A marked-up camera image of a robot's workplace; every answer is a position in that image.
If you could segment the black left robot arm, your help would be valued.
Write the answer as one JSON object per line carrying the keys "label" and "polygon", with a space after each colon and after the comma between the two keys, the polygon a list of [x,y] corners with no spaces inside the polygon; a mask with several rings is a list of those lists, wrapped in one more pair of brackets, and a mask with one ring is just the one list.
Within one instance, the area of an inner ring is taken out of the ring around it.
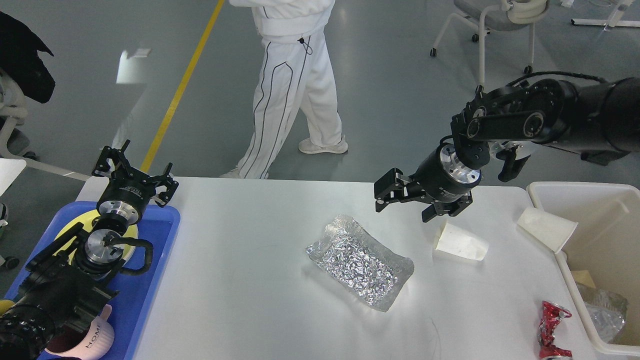
{"label": "black left robot arm", "polygon": [[113,278],[141,276],[153,266],[153,244],[126,231],[142,220],[150,200],[165,207],[179,183],[171,162],[158,175],[131,166],[129,144],[104,146],[93,167],[92,176],[108,183],[90,230],[74,223],[26,264],[19,299],[1,315],[1,355],[7,360],[36,360],[64,330],[88,330],[118,295],[108,287]]}

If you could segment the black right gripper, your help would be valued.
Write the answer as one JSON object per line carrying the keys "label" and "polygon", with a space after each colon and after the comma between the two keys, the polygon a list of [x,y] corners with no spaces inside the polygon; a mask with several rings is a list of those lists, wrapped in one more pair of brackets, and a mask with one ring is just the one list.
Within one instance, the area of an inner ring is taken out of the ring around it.
{"label": "black right gripper", "polygon": [[456,217],[473,203],[473,194],[469,192],[481,180],[482,171],[464,165],[453,144],[441,144],[421,162],[411,178],[392,168],[374,182],[375,212],[380,213],[393,203],[427,200],[429,206],[422,211],[423,223],[444,215]]}

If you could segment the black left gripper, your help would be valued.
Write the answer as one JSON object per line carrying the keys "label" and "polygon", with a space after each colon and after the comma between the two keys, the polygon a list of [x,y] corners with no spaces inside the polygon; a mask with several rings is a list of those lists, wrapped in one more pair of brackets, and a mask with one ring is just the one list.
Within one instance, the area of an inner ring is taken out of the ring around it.
{"label": "black left gripper", "polygon": [[91,171],[93,177],[108,178],[96,205],[99,214],[96,223],[138,223],[150,200],[164,208],[178,189],[179,183],[171,173],[173,162],[161,174],[151,176],[150,183],[132,179],[131,165],[125,156],[130,142],[126,139],[121,148],[105,145]]}

